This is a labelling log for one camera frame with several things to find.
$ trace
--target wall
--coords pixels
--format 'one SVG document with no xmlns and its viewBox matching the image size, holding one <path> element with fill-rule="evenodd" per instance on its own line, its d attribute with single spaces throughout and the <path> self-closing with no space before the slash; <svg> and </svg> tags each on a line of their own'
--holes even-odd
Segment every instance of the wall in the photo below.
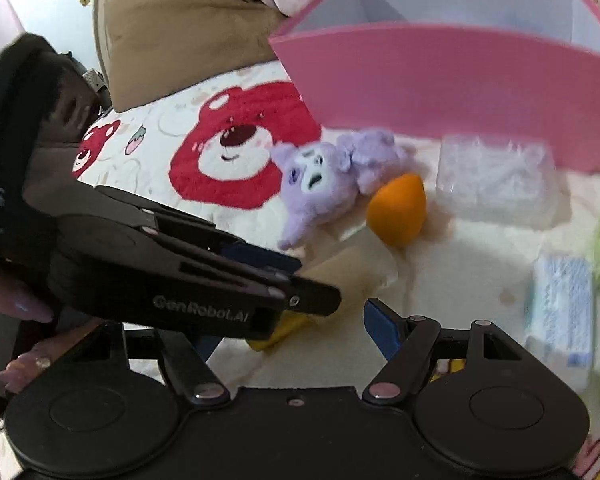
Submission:
<svg viewBox="0 0 600 480">
<path fill-rule="evenodd" d="M 39 34 L 58 51 L 74 54 L 87 68 L 100 69 L 93 37 L 93 0 L 10 0 L 24 29 Z"/>
</svg>

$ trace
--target long fingernail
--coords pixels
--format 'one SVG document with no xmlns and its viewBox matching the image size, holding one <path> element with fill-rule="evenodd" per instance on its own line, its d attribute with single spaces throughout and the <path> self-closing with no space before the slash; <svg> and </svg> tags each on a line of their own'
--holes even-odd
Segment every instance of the long fingernail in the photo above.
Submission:
<svg viewBox="0 0 600 480">
<path fill-rule="evenodd" d="M 17 362 L 32 367 L 37 373 L 40 373 L 51 366 L 51 357 L 46 352 L 34 349 L 26 354 L 19 355 Z"/>
<path fill-rule="evenodd" d="M 8 384 L 24 380 L 24 374 L 18 370 L 3 370 L 0 372 L 0 382 Z"/>
<path fill-rule="evenodd" d="M 40 323 L 49 323 L 54 318 L 53 311 L 42 301 L 36 298 L 26 286 L 19 287 L 13 299 L 16 308 L 28 319 Z"/>
</svg>

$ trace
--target brown pillow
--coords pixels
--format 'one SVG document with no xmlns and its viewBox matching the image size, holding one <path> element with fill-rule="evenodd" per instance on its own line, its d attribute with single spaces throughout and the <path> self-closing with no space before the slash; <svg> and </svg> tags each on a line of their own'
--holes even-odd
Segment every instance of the brown pillow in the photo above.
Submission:
<svg viewBox="0 0 600 480">
<path fill-rule="evenodd" d="M 284 19 L 251 0 L 111 0 L 106 17 L 118 112 L 275 59 L 267 38 Z"/>
</svg>

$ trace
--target orange makeup sponge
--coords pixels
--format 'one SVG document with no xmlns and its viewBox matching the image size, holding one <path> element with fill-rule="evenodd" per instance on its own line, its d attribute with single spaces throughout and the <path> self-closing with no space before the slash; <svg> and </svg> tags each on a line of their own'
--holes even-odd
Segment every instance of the orange makeup sponge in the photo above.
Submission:
<svg viewBox="0 0 600 480">
<path fill-rule="evenodd" d="M 427 195 L 419 175 L 407 173 L 382 186 L 366 210 L 366 225 L 385 244 L 413 242 L 427 217 Z"/>
</svg>

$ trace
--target purple plush toy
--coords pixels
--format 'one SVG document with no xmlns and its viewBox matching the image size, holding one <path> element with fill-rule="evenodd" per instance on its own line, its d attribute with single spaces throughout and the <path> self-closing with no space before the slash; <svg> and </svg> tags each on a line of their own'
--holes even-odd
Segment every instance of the purple plush toy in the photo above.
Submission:
<svg viewBox="0 0 600 480">
<path fill-rule="evenodd" d="M 289 213 L 278 247 L 298 245 L 318 224 L 331 221 L 355 203 L 356 177 L 345 150 L 329 142 L 312 142 L 301 148 L 275 145 L 271 160 L 282 171 L 280 196 Z"/>
<path fill-rule="evenodd" d="M 408 155 L 383 130 L 357 132 L 300 148 L 275 145 L 271 160 L 282 171 L 280 196 L 288 219 L 278 247 L 299 245 L 317 225 L 346 213 L 359 192 L 372 194 L 407 171 Z"/>
<path fill-rule="evenodd" d="M 365 130 L 339 136 L 339 148 L 351 160 L 356 181 L 363 195 L 372 195 L 384 184 L 407 173 L 411 158 L 396 146 L 394 134 L 386 130 Z"/>
</svg>

